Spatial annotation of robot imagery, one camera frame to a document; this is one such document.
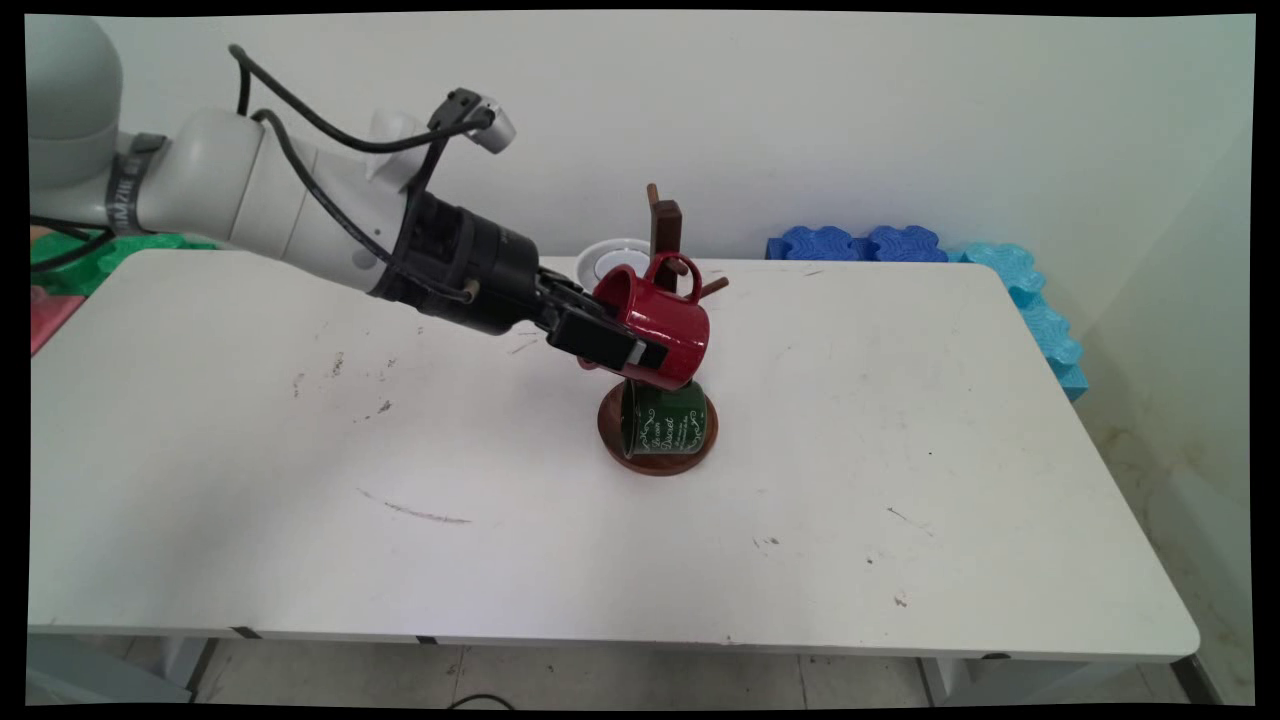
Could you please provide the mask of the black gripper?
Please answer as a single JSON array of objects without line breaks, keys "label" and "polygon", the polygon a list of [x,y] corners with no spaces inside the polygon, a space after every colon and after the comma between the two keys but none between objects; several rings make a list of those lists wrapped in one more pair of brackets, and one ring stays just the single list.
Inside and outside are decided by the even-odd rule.
[{"label": "black gripper", "polygon": [[429,192],[407,206],[392,256],[451,290],[471,284],[472,300],[434,293],[392,270],[374,286],[375,299],[493,336],[544,316],[552,347],[614,372],[627,365],[659,369],[667,359],[667,346],[644,340],[571,278],[540,266],[530,238]]}]

